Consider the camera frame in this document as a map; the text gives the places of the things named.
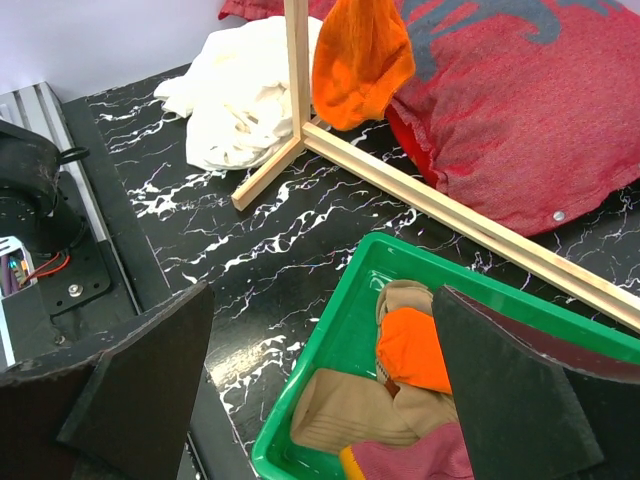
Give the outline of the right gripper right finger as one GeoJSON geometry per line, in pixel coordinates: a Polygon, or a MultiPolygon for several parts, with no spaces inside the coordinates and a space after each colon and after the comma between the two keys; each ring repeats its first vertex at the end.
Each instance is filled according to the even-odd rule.
{"type": "Polygon", "coordinates": [[[449,286],[433,315],[476,478],[638,478],[638,365],[449,286]]]}

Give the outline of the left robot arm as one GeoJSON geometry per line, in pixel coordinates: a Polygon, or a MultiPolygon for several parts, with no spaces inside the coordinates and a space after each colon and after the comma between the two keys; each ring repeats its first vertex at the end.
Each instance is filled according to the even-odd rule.
{"type": "Polygon", "coordinates": [[[77,245],[86,221],[59,188],[60,167],[89,155],[85,147],[60,150],[46,137],[1,122],[1,235],[20,240],[36,256],[77,245]]]}

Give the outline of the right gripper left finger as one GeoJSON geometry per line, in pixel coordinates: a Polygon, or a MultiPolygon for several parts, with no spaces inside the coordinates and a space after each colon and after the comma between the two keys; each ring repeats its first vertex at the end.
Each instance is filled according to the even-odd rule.
{"type": "Polygon", "coordinates": [[[1,374],[4,479],[174,479],[208,349],[197,283],[124,324],[1,374]]]}

